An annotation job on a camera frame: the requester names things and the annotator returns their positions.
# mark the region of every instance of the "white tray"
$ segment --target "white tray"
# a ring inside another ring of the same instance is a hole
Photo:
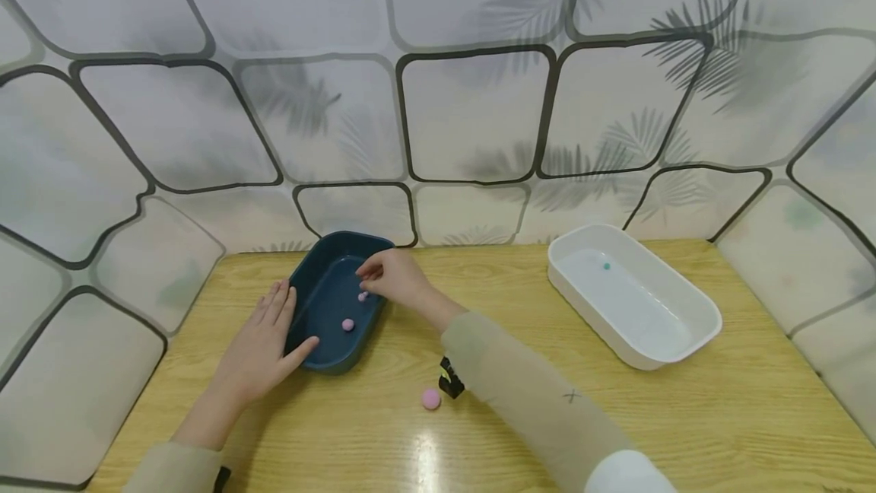
[[[551,284],[639,370],[684,360],[721,331],[721,313],[705,293],[610,224],[560,236],[547,260]]]

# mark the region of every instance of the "sleeve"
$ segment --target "sleeve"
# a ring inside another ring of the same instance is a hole
[[[152,446],[122,490],[125,493],[212,493],[221,453],[167,442]]]
[[[563,491],[675,491],[597,403],[485,316],[457,316],[442,343],[465,388],[522,437]]]

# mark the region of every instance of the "patterned wall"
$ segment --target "patterned wall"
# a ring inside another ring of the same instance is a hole
[[[341,228],[713,240],[876,437],[874,7],[0,0],[0,491],[87,483],[221,257]]]

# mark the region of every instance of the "dark blue tray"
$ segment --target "dark blue tray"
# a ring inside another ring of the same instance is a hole
[[[378,295],[369,295],[359,303],[362,290],[356,269],[372,255],[391,247],[394,245],[390,240],[339,231],[323,236],[307,252],[289,277],[289,284],[298,290],[298,302],[286,338],[286,354],[310,336],[318,336],[319,345],[301,367],[342,374],[356,365],[386,303]],[[356,322],[351,332],[341,328],[346,318]]]

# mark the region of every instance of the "wrist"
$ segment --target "wrist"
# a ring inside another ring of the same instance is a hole
[[[453,319],[460,314],[468,312],[462,305],[456,303],[433,286],[429,286],[428,290],[421,293],[413,308],[432,327],[436,328],[438,333],[444,333]]]

